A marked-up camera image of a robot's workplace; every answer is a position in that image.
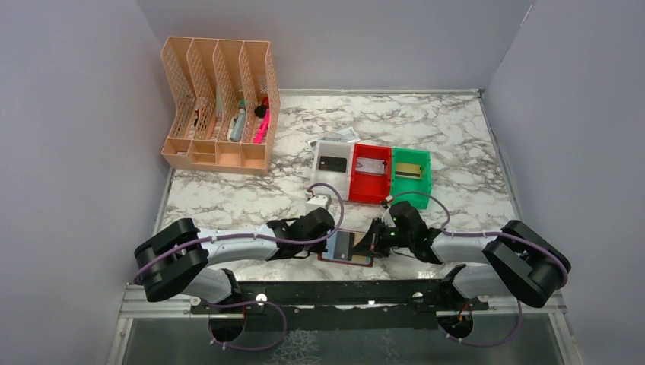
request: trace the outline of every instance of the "glass panel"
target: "glass panel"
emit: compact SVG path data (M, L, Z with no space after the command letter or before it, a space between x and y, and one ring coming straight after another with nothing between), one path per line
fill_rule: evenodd
M495 341L515 326L515 315L475 317L469 340ZM562 364L548 314L525 314L519 334L496 348L470 348L444 338L442 332L387 329L291 331L274 349L222 351L210 345L206 319L136 319L125 364ZM244 333L244 344L267 344L277 332Z

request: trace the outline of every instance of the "white wall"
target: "white wall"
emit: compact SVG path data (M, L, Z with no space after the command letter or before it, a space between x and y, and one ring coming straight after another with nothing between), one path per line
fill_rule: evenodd
M153 32L271 40L280 88L488 85L532 0L138 0Z
M103 364L174 115L134 0L0 3L0 362Z
M585 363L643 363L645 2L538 0L484 100Z

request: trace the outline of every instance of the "pink highlighter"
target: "pink highlighter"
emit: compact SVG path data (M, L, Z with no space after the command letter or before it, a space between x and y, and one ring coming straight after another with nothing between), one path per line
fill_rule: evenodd
M268 122L270 119L271 112L267 109L266 114L264 115L264 119L262 120L262 124L260 125L260 128L256 133L256 137L253 139L253 143L262 143L262 139L266 135L266 131L268 131Z

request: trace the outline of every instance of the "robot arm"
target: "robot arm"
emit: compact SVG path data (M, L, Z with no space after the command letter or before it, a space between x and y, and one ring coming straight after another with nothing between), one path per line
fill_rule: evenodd
M334 218L324 208L291 220L269 221L242 230L200 232L192 219L183 218L141 244L135 250L138 267L157 261L141 274L141 284L150 302L170 299L177 294L201 297L211 303L228 303L236 298L237 283L228 270L203 270L206 266L244 259L271 261L293 259L305 252L322 252L326 241L312 245L291 245L268 238L308 241L325 236L334 227ZM199 244L167 255L175 246L195 240Z
M422 262L479 264L460 266L449 274L454 289L466 299L512 294L539 308L564 285L561 267L567 273L571 270L564 255L521 221L509 221L501 229L505 236L450 236L441 229L428 228L417 209L403 201L388 207L383 219L374 219L370 232L376 239L361 241L352 255L386 257L392 247L408 247ZM510 236L528 240L536 247L521 245Z

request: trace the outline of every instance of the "marble surface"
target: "marble surface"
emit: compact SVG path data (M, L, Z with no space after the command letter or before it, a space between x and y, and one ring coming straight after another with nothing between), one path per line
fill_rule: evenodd
M510 197L491 137L474 95L281 96L279 126L270 173L247 176L177 170L164 214L164 227L191 217L197 227L240 229L304 213L313 152L306 141L324 131L352 125L361 143L429 150L432 193L453 215L449 229L492 230L513 219ZM346 202L342 228L366 230L382 211ZM332 214L338 217L334 202ZM445 219L436 204L420 211L427 224ZM372 268L304 260L245 260L212 266L229 268L237 280L374 280L437 278L449 268L400 255L375 259Z

